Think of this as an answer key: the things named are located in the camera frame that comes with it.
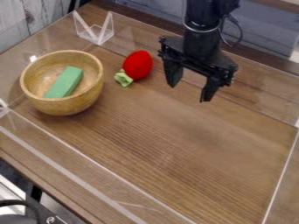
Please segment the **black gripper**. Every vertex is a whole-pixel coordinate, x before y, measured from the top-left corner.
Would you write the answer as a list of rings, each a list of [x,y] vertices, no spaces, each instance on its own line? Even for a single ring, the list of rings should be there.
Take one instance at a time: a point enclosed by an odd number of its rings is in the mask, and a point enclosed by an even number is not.
[[[168,85],[173,88],[182,77],[182,69],[206,77],[200,92],[200,102],[209,102],[218,88],[229,86],[238,66],[220,50],[220,35],[216,31],[196,33],[184,30],[181,36],[160,36],[157,56]]]

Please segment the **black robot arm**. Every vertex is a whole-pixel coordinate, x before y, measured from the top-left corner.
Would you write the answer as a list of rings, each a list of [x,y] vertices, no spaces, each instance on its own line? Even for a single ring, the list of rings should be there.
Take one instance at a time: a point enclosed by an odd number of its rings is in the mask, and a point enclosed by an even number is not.
[[[162,59],[165,80],[172,88],[182,78],[184,68],[206,78],[200,102],[209,102],[218,88],[230,85],[238,70],[237,63],[220,50],[224,20],[237,24],[230,12],[238,7],[238,0],[185,1],[184,33],[158,37],[157,56]]]

